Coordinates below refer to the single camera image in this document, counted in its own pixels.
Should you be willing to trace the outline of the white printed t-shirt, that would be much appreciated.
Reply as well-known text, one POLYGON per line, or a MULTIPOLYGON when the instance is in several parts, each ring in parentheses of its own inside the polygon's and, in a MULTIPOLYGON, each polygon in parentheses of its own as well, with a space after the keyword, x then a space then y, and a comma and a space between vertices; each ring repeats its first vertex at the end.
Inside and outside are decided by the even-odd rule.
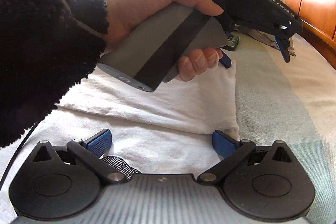
POLYGON ((235 100, 236 64, 219 65, 187 83, 163 83, 153 93, 96 69, 69 90, 25 142, 1 190, 1 223, 15 218, 8 188, 38 141, 65 145, 107 128, 113 135, 109 153, 133 168, 197 176, 220 160, 211 144, 213 131, 239 138, 235 100))

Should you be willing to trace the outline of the black fleece left sleeve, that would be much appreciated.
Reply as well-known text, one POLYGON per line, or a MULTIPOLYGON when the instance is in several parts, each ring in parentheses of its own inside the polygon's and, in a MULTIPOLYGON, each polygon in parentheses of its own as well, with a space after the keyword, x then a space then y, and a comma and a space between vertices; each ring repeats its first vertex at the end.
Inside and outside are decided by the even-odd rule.
POLYGON ((1 147, 93 72, 108 26, 106 0, 1 0, 1 147))

